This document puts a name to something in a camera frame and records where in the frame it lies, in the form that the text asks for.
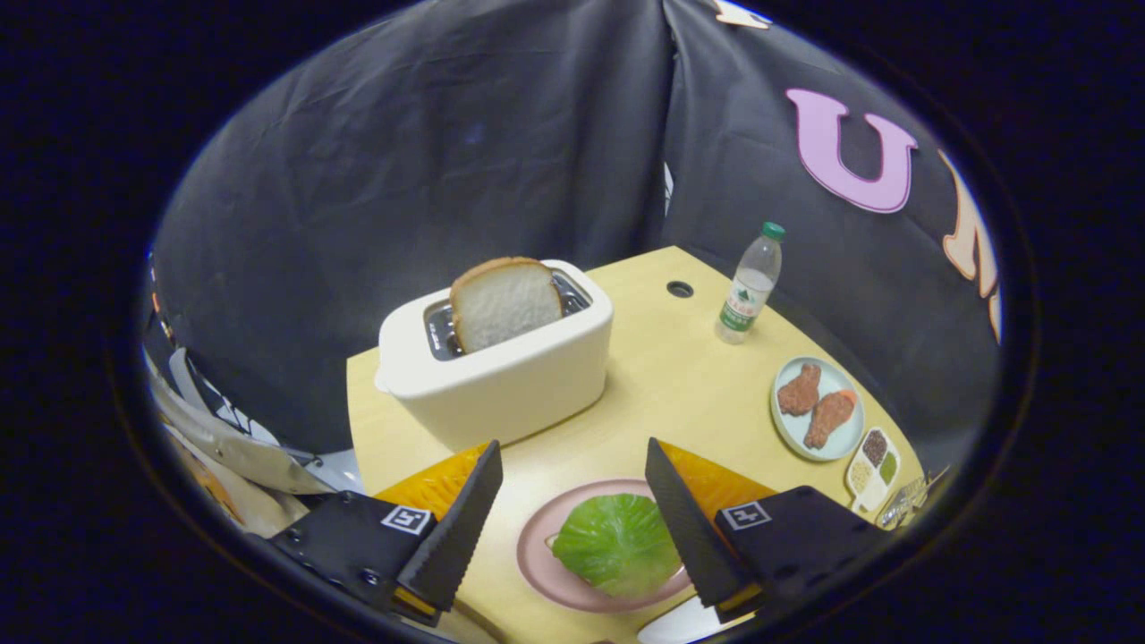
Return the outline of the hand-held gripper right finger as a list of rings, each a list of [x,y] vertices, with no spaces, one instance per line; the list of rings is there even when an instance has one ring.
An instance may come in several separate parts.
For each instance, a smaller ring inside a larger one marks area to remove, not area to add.
[[[893,537],[814,487],[776,492],[657,437],[645,478],[700,602],[722,623],[790,613]]]

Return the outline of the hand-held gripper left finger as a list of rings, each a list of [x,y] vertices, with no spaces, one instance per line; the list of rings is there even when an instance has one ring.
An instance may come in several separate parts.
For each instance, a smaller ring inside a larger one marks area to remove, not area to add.
[[[376,495],[327,495],[270,545],[369,608],[437,626],[500,489],[500,451],[491,440]]]

